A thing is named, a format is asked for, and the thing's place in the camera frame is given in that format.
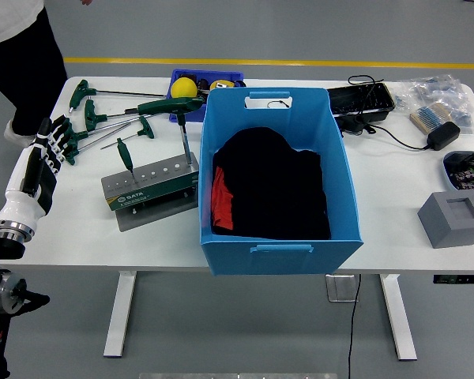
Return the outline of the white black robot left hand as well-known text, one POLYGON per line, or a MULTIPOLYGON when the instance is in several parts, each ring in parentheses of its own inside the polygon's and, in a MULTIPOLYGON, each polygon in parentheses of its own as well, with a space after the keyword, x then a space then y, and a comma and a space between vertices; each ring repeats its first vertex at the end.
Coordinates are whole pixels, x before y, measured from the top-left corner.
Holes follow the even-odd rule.
POLYGON ((23 149, 6 187, 0 211, 0 237, 29 240, 40 218, 51 210, 57 176, 66 161, 70 122, 62 115, 45 118, 32 142, 23 149))

